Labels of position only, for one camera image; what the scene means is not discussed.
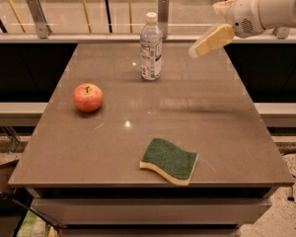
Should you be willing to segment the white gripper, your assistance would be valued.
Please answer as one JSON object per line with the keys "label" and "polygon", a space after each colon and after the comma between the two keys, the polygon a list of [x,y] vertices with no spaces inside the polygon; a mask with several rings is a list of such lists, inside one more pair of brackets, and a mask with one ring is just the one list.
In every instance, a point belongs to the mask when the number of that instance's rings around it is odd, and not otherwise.
{"label": "white gripper", "polygon": [[215,25],[198,39],[188,50],[192,58],[231,43],[235,35],[245,39],[263,32],[259,0],[226,0],[214,3],[213,9],[218,16],[226,18],[228,24]]}

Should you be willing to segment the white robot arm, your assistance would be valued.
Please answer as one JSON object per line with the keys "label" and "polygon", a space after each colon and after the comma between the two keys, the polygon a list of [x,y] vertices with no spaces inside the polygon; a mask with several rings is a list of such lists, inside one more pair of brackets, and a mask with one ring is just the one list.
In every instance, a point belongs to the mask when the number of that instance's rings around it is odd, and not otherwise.
{"label": "white robot arm", "polygon": [[198,58],[232,42],[234,37],[253,37],[266,30],[296,28],[296,0],[227,0],[213,5],[224,24],[216,24],[188,50]]}

